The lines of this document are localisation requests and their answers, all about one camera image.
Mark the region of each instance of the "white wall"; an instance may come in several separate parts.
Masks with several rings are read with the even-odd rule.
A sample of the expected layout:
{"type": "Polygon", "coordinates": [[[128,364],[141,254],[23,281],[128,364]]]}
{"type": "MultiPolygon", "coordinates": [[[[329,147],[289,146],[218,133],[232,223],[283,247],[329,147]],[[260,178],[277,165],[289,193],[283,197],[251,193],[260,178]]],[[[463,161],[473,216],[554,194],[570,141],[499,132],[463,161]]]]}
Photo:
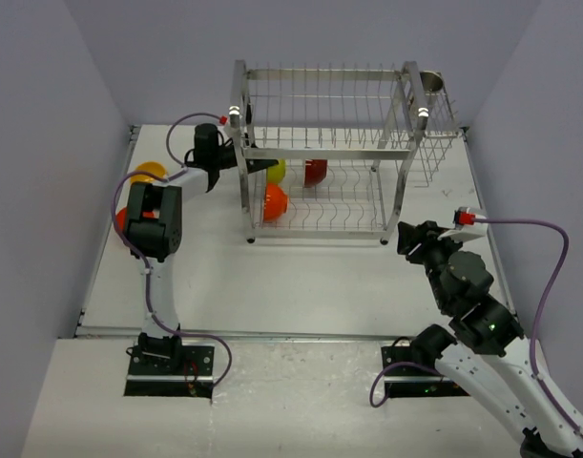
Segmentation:
{"type": "MultiPolygon", "coordinates": [[[[542,3],[469,130],[469,147],[492,217],[547,219],[570,233],[540,337],[552,376],[583,411],[583,1],[542,3]]],[[[494,233],[530,327],[560,238],[534,228],[494,233]]]]}
{"type": "Polygon", "coordinates": [[[539,0],[66,0],[122,113],[224,114],[232,66],[417,60],[477,114],[539,0]]]}
{"type": "Polygon", "coordinates": [[[0,458],[72,335],[128,128],[61,0],[0,0],[0,458]]]}

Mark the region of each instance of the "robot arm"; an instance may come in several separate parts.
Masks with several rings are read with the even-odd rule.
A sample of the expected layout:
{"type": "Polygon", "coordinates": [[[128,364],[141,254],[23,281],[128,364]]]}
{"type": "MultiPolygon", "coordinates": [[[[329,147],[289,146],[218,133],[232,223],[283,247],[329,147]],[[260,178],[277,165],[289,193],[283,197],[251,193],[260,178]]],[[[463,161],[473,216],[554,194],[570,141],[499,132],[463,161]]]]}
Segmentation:
{"type": "MultiPolygon", "coordinates": [[[[214,124],[200,124],[194,133],[194,158],[180,172],[154,184],[136,182],[130,188],[123,235],[147,258],[150,269],[137,259],[142,289],[149,285],[153,311],[145,302],[145,318],[133,356],[142,363],[162,370],[175,370],[182,364],[179,336],[168,329],[180,330],[174,302],[173,265],[182,238],[182,205],[210,192],[219,180],[219,172],[237,165],[233,145],[219,144],[219,130],[214,124]],[[153,212],[154,218],[145,215],[153,212]]],[[[276,165],[276,160],[252,160],[249,173],[276,165]]]]}
{"type": "MultiPolygon", "coordinates": [[[[475,228],[460,220],[466,213],[457,212],[457,227],[449,231],[433,221],[418,226],[399,223],[397,251],[425,267],[438,308],[452,317],[449,326],[455,338],[439,328],[437,333],[450,339],[442,345],[440,336],[435,341],[438,347],[425,339],[425,331],[412,344],[412,358],[435,367],[473,395],[514,439],[521,439],[522,433],[522,456],[583,457],[583,415],[542,367],[538,376],[533,375],[530,339],[507,307],[489,294],[493,277],[481,258],[461,250],[464,241],[479,237],[475,228]]],[[[485,232],[486,224],[481,226],[485,232]]]]}

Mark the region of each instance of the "wire basket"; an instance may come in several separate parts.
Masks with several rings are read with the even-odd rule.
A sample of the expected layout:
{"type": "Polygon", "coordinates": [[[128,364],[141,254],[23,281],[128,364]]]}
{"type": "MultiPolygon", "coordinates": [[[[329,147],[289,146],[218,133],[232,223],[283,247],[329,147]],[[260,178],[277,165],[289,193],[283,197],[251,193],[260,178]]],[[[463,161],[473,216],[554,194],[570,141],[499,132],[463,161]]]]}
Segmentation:
{"type": "Polygon", "coordinates": [[[242,210],[255,236],[364,238],[387,243],[406,184],[428,186],[458,129],[441,75],[367,69],[247,70],[237,61],[230,124],[242,210]],[[246,162],[285,159],[287,212],[263,221],[266,173],[246,162]],[[305,164],[326,159],[326,177],[304,186],[305,164]]]}

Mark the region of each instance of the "yellow bowl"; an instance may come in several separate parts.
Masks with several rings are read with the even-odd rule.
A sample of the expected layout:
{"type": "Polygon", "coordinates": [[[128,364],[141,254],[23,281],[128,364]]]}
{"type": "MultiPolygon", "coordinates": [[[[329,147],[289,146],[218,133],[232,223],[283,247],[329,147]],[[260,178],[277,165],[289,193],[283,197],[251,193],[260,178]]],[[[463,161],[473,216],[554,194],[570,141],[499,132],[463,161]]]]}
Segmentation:
{"type": "MultiPolygon", "coordinates": [[[[135,172],[149,172],[154,174],[156,177],[164,178],[166,177],[166,169],[163,165],[159,162],[149,161],[143,162],[138,167],[135,168],[135,172]]],[[[130,178],[131,183],[143,182],[143,183],[152,183],[154,181],[153,178],[147,177],[146,175],[136,175],[130,178]]]]}
{"type": "Polygon", "coordinates": [[[284,159],[279,159],[279,165],[273,165],[268,167],[265,173],[265,179],[268,183],[279,184],[284,178],[286,173],[286,165],[284,164],[284,159]]]}

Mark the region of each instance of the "table surface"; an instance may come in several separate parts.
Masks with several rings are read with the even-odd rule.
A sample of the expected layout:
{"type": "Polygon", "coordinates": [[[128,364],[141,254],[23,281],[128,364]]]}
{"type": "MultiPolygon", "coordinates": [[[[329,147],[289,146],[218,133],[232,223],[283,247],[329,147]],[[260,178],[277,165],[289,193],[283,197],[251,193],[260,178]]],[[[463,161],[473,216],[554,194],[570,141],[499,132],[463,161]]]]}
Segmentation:
{"type": "MultiPolygon", "coordinates": [[[[371,408],[368,390],[381,368],[376,342],[232,342],[234,365],[212,404],[123,397],[131,344],[57,342],[23,458],[519,456],[471,398],[371,408]]],[[[224,364],[218,348],[216,374],[224,364]]]]}
{"type": "MultiPolygon", "coordinates": [[[[177,169],[164,149],[167,129],[141,129],[130,170],[147,160],[161,162],[169,173],[177,169]]],[[[193,131],[182,126],[173,134],[178,156],[192,147],[193,131]]],[[[453,141],[429,187],[416,186],[421,176],[420,171],[410,173],[402,220],[433,219],[450,226],[456,208],[479,206],[461,138],[453,141]]],[[[125,206],[127,188],[119,208],[125,206]]],[[[376,240],[297,239],[258,239],[249,245],[241,228],[238,172],[224,171],[211,193],[183,207],[183,240],[174,273],[181,325],[215,331],[395,336],[447,323],[435,306],[423,268],[395,253],[396,239],[393,235],[388,246],[376,240]]],[[[468,249],[480,254],[495,274],[488,239],[476,240],[468,249]]],[[[498,278],[492,294],[504,299],[498,278]]],[[[136,264],[110,231],[77,332],[134,336],[142,325],[143,302],[136,264]]]]}

